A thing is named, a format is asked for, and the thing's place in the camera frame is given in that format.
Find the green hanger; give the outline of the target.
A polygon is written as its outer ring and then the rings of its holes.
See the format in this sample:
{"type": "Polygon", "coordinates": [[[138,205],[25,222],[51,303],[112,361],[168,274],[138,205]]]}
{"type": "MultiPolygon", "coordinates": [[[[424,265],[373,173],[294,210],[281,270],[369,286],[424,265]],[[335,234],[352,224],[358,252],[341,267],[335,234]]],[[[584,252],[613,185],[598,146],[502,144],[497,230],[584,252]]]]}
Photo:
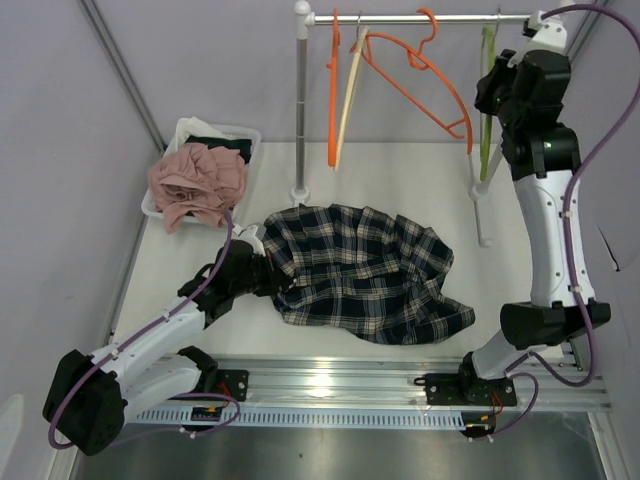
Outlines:
{"type": "MultiPolygon", "coordinates": [[[[487,75],[494,66],[496,58],[496,38],[499,30],[500,19],[493,24],[487,24],[482,28],[482,41],[480,50],[480,74],[487,75]]],[[[480,173],[479,179],[485,181],[488,176],[489,155],[492,140],[493,120],[486,114],[480,114],[480,173]]]]}

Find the navy plaid skirt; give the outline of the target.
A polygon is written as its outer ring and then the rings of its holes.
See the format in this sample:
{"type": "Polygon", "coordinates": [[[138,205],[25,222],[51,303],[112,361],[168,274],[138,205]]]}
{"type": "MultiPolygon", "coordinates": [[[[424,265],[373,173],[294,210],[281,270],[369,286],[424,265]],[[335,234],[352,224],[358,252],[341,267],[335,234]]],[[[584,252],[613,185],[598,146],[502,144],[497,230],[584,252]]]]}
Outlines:
{"type": "Polygon", "coordinates": [[[299,206],[269,215],[263,243],[293,285],[283,321],[331,326],[384,345],[442,342],[475,322],[443,294],[453,251],[430,227],[370,207],[299,206]]]}

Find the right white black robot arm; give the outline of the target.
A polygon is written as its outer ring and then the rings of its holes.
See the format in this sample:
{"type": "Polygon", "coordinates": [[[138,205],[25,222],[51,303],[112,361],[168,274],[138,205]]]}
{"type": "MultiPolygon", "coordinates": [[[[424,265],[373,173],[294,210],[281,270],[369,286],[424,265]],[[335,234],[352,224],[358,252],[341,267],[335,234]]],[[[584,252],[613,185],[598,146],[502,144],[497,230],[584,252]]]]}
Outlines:
{"type": "Polygon", "coordinates": [[[477,83],[476,109],[502,127],[500,150],[529,238],[532,285],[529,300],[503,305],[498,332],[464,357],[456,389],[468,403],[481,402],[493,383],[544,348],[576,337],[586,337],[590,363],[597,363],[595,330],[609,322],[611,307],[597,300],[586,271],[579,142],[558,119],[570,79],[561,53],[504,50],[477,83]]]}

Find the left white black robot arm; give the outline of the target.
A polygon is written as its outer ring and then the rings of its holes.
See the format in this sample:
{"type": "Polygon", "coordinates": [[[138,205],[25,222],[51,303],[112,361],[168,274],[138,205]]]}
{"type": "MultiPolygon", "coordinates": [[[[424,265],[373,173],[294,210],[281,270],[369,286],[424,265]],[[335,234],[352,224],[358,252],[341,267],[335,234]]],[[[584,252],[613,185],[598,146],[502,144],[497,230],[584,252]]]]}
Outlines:
{"type": "Polygon", "coordinates": [[[226,401],[215,391],[216,361],[181,342],[226,315],[237,298],[274,296],[294,284],[270,252],[227,241],[156,319],[90,354],[73,350],[59,361],[43,407],[50,445],[95,455],[127,423],[169,399],[226,401]]]}

